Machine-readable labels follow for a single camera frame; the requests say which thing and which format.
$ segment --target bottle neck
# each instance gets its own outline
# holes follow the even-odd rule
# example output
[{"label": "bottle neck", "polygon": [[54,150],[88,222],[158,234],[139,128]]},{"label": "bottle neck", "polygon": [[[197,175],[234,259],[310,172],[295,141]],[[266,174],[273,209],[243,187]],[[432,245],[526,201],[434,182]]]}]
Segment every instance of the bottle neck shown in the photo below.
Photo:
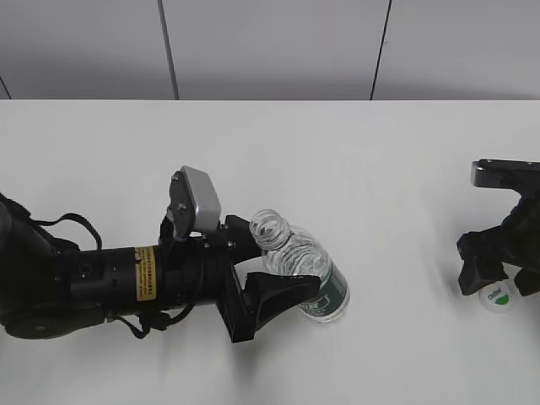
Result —
[{"label": "bottle neck", "polygon": [[291,235],[287,220],[272,209],[256,213],[251,219],[250,231],[264,251],[276,251],[287,243]]}]

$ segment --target table surface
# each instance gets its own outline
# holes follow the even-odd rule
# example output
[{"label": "table surface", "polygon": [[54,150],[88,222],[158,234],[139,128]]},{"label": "table surface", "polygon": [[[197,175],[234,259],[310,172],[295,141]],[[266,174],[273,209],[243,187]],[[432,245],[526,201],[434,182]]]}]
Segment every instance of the table surface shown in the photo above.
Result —
[{"label": "table surface", "polygon": [[[51,341],[2,331],[2,400],[537,404],[538,297],[502,316],[462,297],[455,243],[517,203],[472,187],[471,162],[540,160],[539,116],[536,101],[0,101],[0,191],[35,218],[77,212],[105,247],[154,244],[170,175],[191,165],[223,214],[273,208],[310,230],[351,288],[342,320],[293,309],[249,343],[230,343],[213,305],[143,341],[119,322]],[[93,248],[76,224],[54,233]]]}]

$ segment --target white bottle cap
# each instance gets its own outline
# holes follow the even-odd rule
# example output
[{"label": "white bottle cap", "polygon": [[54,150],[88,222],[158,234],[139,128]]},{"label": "white bottle cap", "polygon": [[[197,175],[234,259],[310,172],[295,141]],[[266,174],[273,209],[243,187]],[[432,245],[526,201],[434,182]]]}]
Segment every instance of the white bottle cap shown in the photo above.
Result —
[{"label": "white bottle cap", "polygon": [[483,307],[494,314],[504,314],[511,310],[518,300],[518,294],[509,280],[486,285],[478,291]]}]

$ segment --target plastic water bottle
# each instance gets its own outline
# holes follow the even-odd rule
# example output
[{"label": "plastic water bottle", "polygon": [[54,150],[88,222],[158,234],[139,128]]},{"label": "plastic water bottle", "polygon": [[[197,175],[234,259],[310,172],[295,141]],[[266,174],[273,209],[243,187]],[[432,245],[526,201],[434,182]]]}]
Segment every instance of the plastic water bottle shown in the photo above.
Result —
[{"label": "plastic water bottle", "polygon": [[255,214],[250,231],[262,249],[262,260],[269,273],[314,275],[321,279],[319,294],[313,300],[300,304],[300,309],[309,318],[329,322],[344,314],[349,299],[347,280],[313,236],[290,226],[285,218],[271,209]]}]

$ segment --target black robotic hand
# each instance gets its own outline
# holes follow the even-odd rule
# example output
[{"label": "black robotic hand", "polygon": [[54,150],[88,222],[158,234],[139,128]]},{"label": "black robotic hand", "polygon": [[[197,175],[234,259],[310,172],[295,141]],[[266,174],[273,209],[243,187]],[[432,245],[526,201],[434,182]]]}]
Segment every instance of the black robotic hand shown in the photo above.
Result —
[{"label": "black robotic hand", "polygon": [[472,164],[472,183],[511,189],[521,199],[500,226],[469,232],[457,242],[462,293],[507,279],[503,262],[521,267],[514,279],[521,295],[540,291],[540,163],[482,159]]}]

